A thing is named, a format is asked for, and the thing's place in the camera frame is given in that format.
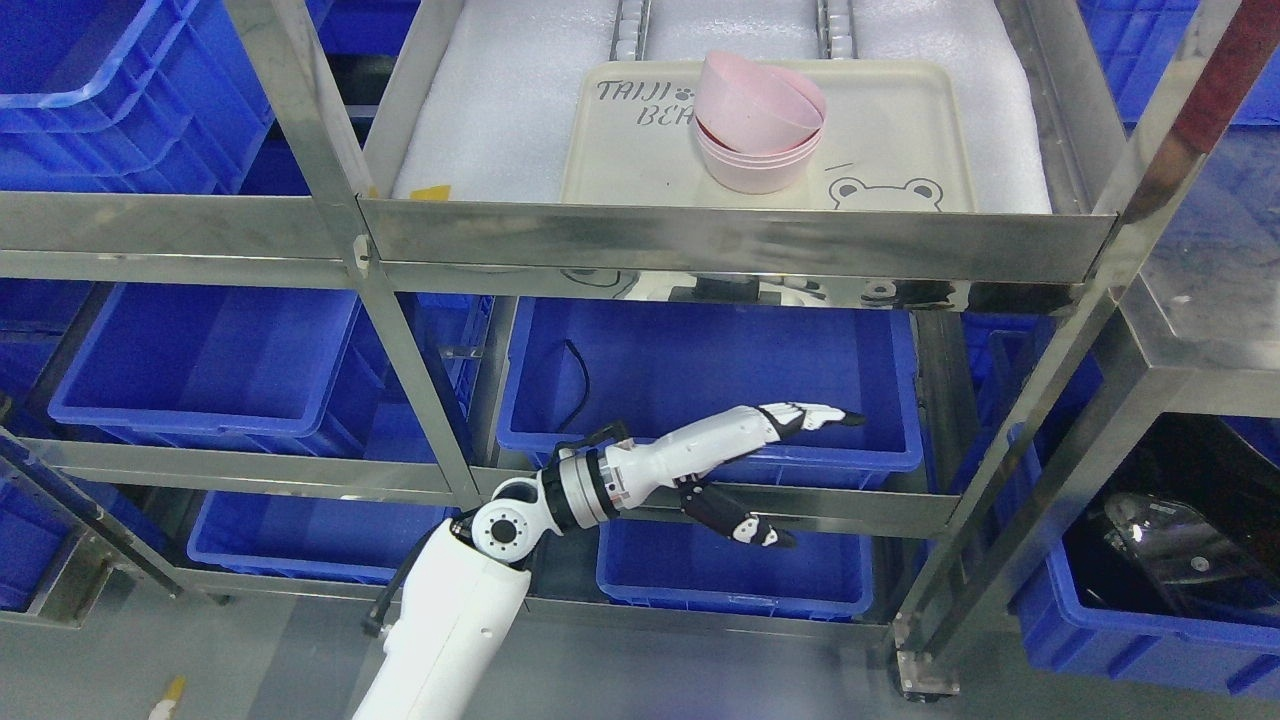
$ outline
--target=pink bowl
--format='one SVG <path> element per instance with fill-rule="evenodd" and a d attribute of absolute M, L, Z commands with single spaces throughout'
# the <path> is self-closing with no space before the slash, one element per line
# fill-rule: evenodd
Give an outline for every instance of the pink bowl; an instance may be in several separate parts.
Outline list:
<path fill-rule="evenodd" d="M 819 106 L 797 87 L 791 76 L 799 73 L 777 70 L 712 50 L 703 61 L 694 115 L 723 145 L 746 155 L 771 155 L 800 145 L 822 127 L 826 100 Z"/>
<path fill-rule="evenodd" d="M 701 124 L 696 126 L 694 136 L 698 138 L 698 146 L 707 155 L 714 155 L 722 160 L 732 163 L 735 165 L 741 165 L 744 168 L 771 168 L 783 163 L 795 160 L 796 158 L 803 158 L 813 152 L 813 147 L 818 145 L 822 140 L 822 128 L 809 136 L 808 140 L 800 145 L 787 150 L 785 152 L 776 152 L 773 155 L 745 155 L 742 152 L 735 152 L 728 147 L 724 147 L 722 142 L 716 140 L 707 128 Z"/>
<path fill-rule="evenodd" d="M 800 179 L 822 140 L 819 129 L 786 158 L 762 159 L 724 150 L 701 127 L 695 132 L 707 172 L 724 187 L 748 195 L 777 192 Z"/>

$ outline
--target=gray floor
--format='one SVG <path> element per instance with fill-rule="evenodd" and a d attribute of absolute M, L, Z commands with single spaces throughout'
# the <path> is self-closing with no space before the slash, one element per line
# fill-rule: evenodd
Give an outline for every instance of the gray floor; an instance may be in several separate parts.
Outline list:
<path fill-rule="evenodd" d="M 173 602 L 116 578 L 78 632 L 0 624 L 0 719 L 138 719 L 172 676 L 188 678 L 178 720 L 348 717 L 380 653 L 362 606 L 243 597 Z M 901 701 L 865 648 L 735 633 L 676 634 L 521 618 L 468 719 L 1262 719 L 1265 703 L 1043 674 L 1018 638 L 978 648 L 964 693 Z"/>

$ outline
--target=robotic hand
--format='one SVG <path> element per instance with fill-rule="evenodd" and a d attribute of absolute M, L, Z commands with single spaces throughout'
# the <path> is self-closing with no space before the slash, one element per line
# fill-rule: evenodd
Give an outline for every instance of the robotic hand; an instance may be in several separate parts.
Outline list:
<path fill-rule="evenodd" d="M 686 514 L 730 539 L 795 544 L 795 538 L 744 510 L 704 475 L 800 430 L 864 421 L 826 405 L 740 405 L 650 445 L 637 446 L 620 430 L 603 452 L 558 448 L 556 460 L 535 477 L 502 483 L 493 500 L 424 538 L 421 552 L 410 560 L 401 619 L 383 646 L 387 660 L 355 720 L 460 717 L 529 591 L 530 573 L 522 561 L 548 530 L 563 536 L 595 527 L 668 487 L 680 493 Z M 381 629 L 397 584 L 388 585 L 366 628 Z"/>

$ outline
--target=yellow tag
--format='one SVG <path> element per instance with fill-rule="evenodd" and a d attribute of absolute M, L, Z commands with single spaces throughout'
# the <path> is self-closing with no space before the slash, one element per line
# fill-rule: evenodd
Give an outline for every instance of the yellow tag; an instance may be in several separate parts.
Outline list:
<path fill-rule="evenodd" d="M 426 200 L 429 202 L 443 202 L 449 199 L 449 191 L 453 190 L 452 184 L 435 184 L 431 187 L 424 187 L 421 190 L 415 190 L 408 193 L 410 200 Z"/>

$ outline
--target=metal post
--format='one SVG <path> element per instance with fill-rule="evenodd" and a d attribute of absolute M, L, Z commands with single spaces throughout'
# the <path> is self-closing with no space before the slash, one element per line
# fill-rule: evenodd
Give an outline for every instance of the metal post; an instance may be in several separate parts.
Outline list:
<path fill-rule="evenodd" d="M 227 9 L 449 488 L 476 496 L 470 433 L 444 364 L 431 338 L 419 352 L 357 204 L 378 190 L 306 6 L 227 0 Z"/>
<path fill-rule="evenodd" d="M 938 632 L 947 625 L 929 628 L 925 616 L 934 615 L 936 609 L 931 606 L 946 588 L 961 550 L 975 537 L 987 510 L 1112 314 L 1116 296 L 1133 282 L 1204 158 L 1226 131 L 1231 115 L 1280 41 L 1280 26 L 1260 22 L 1280 15 L 1277 0 L 1207 3 L 1197 13 L 1199 20 L 1216 19 L 1226 31 L 1216 44 L 1194 37 L 1194 31 L 1188 32 L 1184 45 L 1198 41 L 1202 55 L 1184 55 L 1170 68 L 1179 72 L 1165 73 L 1097 204 L 1096 213 L 1120 213 L 1115 237 L 1094 263 L 1074 314 L 1061 322 L 1001 423 L 973 483 L 960 500 L 945 539 L 902 603 L 895 634 L 899 647 L 915 660 L 927 660 L 927 650 L 937 653 L 946 644 L 947 638 Z M 1230 22 L 1221 22 L 1226 18 Z M 1180 77 L 1190 79 L 1180 81 Z M 1018 439 L 1010 442 L 1011 430 L 1019 425 Z M 997 541 L 1005 552 L 991 562 L 1002 565 L 1014 559 L 1043 557 L 1043 552 L 1023 552 L 1015 557 L 1010 543 L 1021 543 L 1016 536 L 1010 537 L 1015 539 Z M 970 579 L 970 584 L 979 588 L 973 592 L 980 592 L 983 580 L 989 578 Z M 957 606 L 961 615 L 968 609 L 972 603 Z M 947 618 L 947 623 L 964 620 L 950 614 Z"/>
<path fill-rule="evenodd" d="M 1106 378 L 1102 387 L 922 648 L 933 665 L 955 666 L 968 641 L 980 632 L 969 618 L 1009 602 L 1194 374 L 1149 366 L 1119 313 L 1097 348 Z"/>

